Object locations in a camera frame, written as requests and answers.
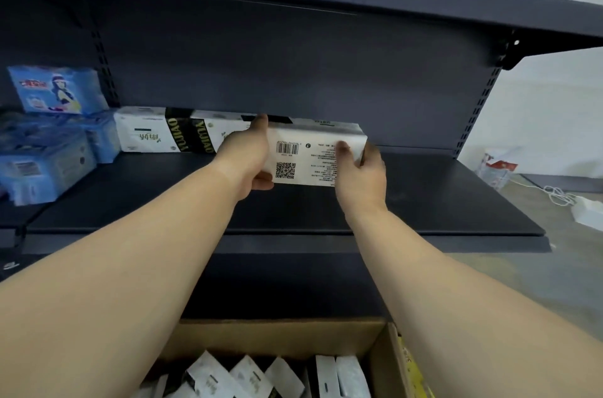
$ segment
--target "person's left hand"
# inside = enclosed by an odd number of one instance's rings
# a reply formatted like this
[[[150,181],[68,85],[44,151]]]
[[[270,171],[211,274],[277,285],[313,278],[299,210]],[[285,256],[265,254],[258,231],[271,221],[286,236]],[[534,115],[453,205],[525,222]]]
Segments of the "person's left hand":
[[[267,128],[268,116],[259,114],[248,130],[233,132],[224,140],[211,163],[234,184],[238,200],[252,189],[274,187],[272,174],[261,171],[268,158]]]

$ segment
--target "open cardboard box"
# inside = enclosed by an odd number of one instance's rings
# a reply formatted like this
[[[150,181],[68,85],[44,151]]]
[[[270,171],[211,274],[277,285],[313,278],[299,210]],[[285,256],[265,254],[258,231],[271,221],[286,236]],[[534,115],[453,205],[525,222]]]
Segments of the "open cardboard box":
[[[405,376],[397,331],[383,319],[181,320],[155,367],[189,359],[205,350],[216,356],[357,355],[373,398],[404,398]]]

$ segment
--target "hand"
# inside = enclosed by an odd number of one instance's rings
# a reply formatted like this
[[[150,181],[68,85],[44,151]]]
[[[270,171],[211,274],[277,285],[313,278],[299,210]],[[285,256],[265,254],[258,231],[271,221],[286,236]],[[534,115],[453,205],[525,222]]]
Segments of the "hand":
[[[226,137],[212,166],[233,184],[238,200],[253,190],[270,190],[274,187],[272,174],[261,171],[268,158],[268,116],[258,115],[248,130],[233,132]]]
[[[337,178],[335,193],[347,218],[372,210],[387,210],[385,205],[385,164],[371,143],[364,148],[364,161],[356,166],[350,146],[343,141],[335,148]]]

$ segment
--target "person's right hand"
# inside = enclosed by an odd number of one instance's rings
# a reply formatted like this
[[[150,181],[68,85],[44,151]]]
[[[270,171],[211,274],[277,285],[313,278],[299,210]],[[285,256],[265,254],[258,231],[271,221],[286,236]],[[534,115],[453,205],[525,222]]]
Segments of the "person's right hand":
[[[385,164],[381,153],[371,143],[364,148],[364,162],[358,167],[350,146],[343,141],[335,148],[337,177],[335,193],[346,217],[358,213],[387,210],[385,206]]]

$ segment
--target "forearm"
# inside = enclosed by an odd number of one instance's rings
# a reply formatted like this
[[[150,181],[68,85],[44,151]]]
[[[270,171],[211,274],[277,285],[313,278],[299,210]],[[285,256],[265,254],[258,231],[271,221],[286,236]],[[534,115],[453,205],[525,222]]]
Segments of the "forearm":
[[[598,341],[442,254],[387,211],[348,221],[436,396],[600,394]]]
[[[112,398],[131,390],[173,330],[235,203],[230,182],[209,165],[4,282],[3,393]]]

